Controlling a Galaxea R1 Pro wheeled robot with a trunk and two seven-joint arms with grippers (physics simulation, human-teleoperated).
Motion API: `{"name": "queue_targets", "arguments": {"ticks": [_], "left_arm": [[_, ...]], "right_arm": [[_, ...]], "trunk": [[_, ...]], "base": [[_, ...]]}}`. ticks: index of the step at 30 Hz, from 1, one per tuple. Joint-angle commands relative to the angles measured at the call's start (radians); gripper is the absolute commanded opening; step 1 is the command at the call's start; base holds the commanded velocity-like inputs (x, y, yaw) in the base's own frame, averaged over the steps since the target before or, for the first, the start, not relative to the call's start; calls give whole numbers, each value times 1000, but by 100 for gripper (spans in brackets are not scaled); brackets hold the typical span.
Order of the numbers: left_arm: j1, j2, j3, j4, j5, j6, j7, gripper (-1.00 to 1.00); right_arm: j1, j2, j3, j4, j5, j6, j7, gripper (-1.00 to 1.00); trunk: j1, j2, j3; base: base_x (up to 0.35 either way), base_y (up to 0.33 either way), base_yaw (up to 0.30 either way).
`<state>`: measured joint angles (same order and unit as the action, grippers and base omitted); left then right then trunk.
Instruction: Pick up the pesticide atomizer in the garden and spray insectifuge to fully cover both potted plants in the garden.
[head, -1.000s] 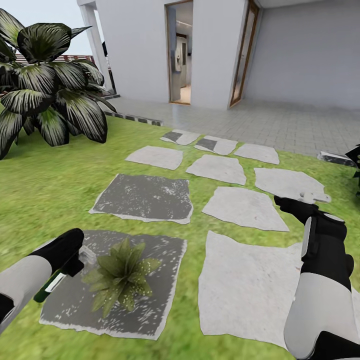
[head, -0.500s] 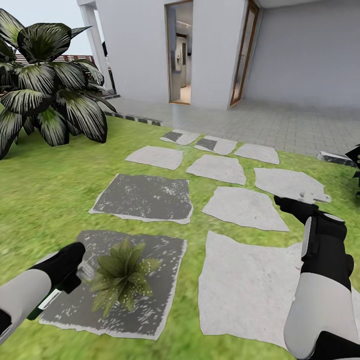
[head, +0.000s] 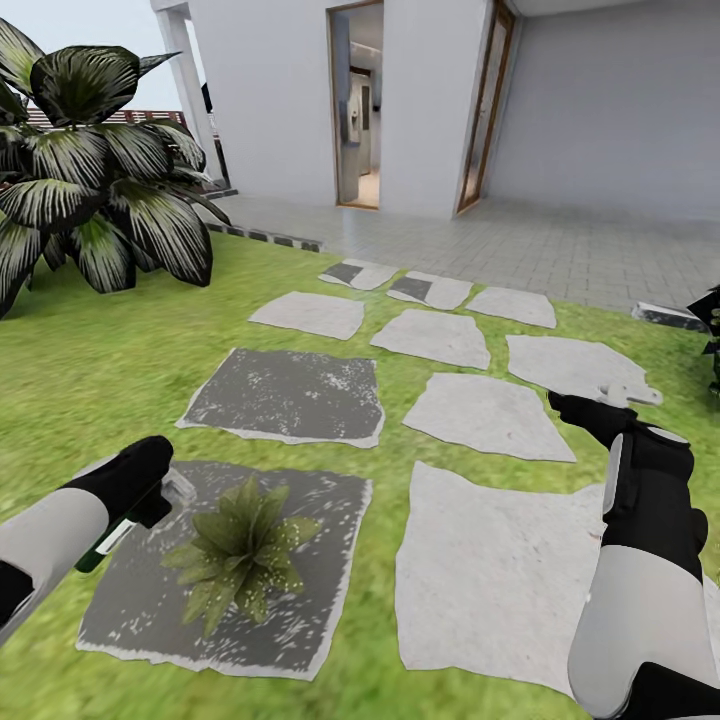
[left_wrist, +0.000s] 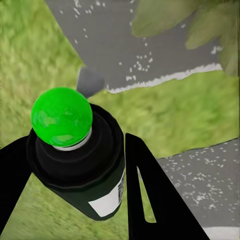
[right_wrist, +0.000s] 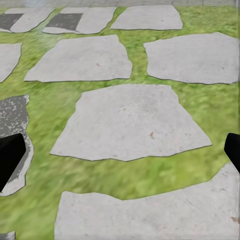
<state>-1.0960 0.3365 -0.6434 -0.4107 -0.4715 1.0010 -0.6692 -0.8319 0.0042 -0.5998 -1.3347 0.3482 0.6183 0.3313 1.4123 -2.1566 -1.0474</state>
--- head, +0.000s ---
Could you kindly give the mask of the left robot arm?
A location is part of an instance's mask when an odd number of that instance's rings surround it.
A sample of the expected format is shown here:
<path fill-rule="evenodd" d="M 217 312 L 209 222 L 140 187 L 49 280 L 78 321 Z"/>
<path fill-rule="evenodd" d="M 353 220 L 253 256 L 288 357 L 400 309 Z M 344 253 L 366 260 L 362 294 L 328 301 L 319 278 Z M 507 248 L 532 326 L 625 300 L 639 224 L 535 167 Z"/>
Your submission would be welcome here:
<path fill-rule="evenodd" d="M 35 612 L 115 519 L 151 529 L 195 486 L 168 466 L 171 449 L 148 436 L 78 471 L 63 488 L 0 524 L 0 647 Z"/>

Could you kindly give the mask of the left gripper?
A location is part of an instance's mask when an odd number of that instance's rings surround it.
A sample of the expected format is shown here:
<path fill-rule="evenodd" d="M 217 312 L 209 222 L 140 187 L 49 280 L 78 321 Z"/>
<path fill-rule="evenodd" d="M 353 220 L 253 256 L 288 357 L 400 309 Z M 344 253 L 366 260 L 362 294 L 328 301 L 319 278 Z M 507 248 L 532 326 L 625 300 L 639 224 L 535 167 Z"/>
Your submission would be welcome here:
<path fill-rule="evenodd" d="M 161 487 L 157 487 L 152 495 L 143 497 L 141 501 L 137 502 L 137 505 L 129 509 L 129 513 L 147 529 L 151 529 L 155 523 L 159 523 L 165 515 L 171 512 L 171 503 L 163 497 L 161 490 Z"/>

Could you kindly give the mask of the insectifuge atomizer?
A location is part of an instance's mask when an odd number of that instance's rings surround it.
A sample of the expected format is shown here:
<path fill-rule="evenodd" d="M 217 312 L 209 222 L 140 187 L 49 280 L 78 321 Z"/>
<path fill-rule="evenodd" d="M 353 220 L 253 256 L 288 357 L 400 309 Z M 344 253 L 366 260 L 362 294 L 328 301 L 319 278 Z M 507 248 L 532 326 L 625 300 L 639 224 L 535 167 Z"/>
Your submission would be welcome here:
<path fill-rule="evenodd" d="M 111 551 L 116 550 L 117 545 L 137 523 L 138 520 L 129 512 L 115 519 L 113 525 L 109 526 L 109 529 L 97 539 L 93 547 L 79 559 L 75 564 L 75 569 L 82 573 L 93 571 Z"/>

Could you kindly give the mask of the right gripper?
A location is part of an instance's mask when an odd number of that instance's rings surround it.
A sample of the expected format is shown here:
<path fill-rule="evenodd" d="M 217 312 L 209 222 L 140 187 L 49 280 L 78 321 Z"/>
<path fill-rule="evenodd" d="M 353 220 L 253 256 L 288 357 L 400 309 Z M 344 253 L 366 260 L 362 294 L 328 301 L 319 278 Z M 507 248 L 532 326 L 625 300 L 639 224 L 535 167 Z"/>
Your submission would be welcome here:
<path fill-rule="evenodd" d="M 552 409 L 560 411 L 559 417 L 563 422 L 585 428 L 597 440 L 596 432 L 600 430 L 600 424 L 606 418 L 612 418 L 612 416 L 637 418 L 639 416 L 638 412 L 631 408 L 610 407 L 605 403 L 597 403 L 597 401 L 575 395 L 563 395 L 553 390 L 548 390 L 548 401 Z"/>

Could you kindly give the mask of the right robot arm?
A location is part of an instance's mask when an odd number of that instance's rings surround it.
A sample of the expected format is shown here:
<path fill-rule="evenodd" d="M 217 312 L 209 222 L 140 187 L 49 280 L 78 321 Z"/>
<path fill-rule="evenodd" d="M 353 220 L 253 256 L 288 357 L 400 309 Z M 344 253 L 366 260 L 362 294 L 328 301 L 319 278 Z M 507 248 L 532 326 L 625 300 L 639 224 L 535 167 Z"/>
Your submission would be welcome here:
<path fill-rule="evenodd" d="M 607 528 L 567 659 L 574 700 L 594 720 L 720 720 L 698 556 L 709 524 L 690 504 L 691 444 L 625 408 L 660 405 L 660 391 L 604 380 L 600 392 L 548 390 L 563 422 L 610 451 Z"/>

